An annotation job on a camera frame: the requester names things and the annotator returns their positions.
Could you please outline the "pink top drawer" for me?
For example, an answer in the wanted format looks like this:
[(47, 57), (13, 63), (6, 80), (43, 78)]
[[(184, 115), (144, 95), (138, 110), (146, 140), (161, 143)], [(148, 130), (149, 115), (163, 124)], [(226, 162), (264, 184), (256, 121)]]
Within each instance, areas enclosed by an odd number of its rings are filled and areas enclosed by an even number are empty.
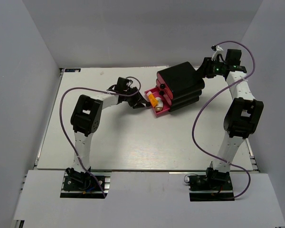
[(160, 72), (157, 72), (157, 79), (156, 79), (156, 86), (160, 89), (163, 90), (166, 87), (165, 81), (163, 80)]

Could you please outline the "black drawer organizer cabinet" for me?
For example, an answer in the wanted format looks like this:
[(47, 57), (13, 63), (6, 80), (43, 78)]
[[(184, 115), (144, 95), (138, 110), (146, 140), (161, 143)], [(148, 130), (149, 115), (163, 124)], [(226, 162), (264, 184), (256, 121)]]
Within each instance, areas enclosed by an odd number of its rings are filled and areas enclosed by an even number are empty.
[(171, 66), (159, 72), (173, 93), (172, 100), (164, 96), (170, 106), (169, 112), (199, 101), (205, 82), (201, 77), (197, 76), (197, 72), (190, 62)]

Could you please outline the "orange makeup compact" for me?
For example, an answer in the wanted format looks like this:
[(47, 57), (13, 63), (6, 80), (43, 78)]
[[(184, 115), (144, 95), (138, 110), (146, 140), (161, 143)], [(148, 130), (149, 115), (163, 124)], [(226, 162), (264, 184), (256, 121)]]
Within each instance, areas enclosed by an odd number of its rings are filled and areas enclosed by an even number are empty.
[(149, 91), (146, 95), (147, 95), (152, 107), (155, 107), (157, 105), (157, 100), (155, 99), (156, 97), (153, 95), (153, 93), (151, 91)]

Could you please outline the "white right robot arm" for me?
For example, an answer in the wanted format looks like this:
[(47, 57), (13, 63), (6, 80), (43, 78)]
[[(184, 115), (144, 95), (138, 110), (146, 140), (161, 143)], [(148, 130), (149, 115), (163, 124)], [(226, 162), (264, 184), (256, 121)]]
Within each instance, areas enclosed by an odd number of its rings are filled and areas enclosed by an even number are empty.
[(240, 145), (256, 131), (264, 108), (263, 102), (256, 100), (250, 91), (247, 70), (240, 64), (241, 50), (228, 49), (225, 57), (220, 46), (213, 50), (212, 58), (206, 58), (199, 71), (206, 78), (223, 76), (233, 101), (223, 123), (223, 142), (206, 170), (205, 184), (212, 190), (229, 179), (231, 163)]

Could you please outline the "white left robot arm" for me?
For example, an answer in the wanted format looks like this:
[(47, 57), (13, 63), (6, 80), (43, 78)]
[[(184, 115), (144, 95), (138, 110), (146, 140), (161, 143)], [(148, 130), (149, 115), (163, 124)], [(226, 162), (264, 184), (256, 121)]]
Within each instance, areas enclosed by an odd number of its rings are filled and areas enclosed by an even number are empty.
[(103, 109), (127, 102), (133, 109), (151, 106), (137, 87), (132, 87), (133, 78), (119, 77), (117, 83), (104, 94), (95, 97), (80, 95), (71, 116), (71, 125), (75, 135), (75, 149), (72, 169), (80, 174), (75, 177), (75, 185), (82, 190), (91, 184), (91, 178), (85, 174), (90, 171), (90, 150), (94, 133), (99, 127)]

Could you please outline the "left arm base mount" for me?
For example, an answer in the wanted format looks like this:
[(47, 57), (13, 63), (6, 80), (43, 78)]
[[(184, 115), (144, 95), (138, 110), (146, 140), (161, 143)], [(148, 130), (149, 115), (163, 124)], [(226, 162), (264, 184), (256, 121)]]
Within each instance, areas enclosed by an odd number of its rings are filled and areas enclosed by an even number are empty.
[(86, 172), (67, 168), (61, 187), (60, 198), (104, 199), (110, 188), (111, 173), (96, 172), (95, 178)]

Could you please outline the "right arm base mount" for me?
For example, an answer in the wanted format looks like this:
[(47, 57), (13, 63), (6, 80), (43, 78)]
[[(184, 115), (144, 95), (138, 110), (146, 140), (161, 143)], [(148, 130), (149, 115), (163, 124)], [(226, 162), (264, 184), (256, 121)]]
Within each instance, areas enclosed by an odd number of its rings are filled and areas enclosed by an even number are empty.
[(206, 175), (189, 173), (184, 176), (184, 183), (189, 186), (190, 202), (234, 201), (231, 178), (210, 180)]

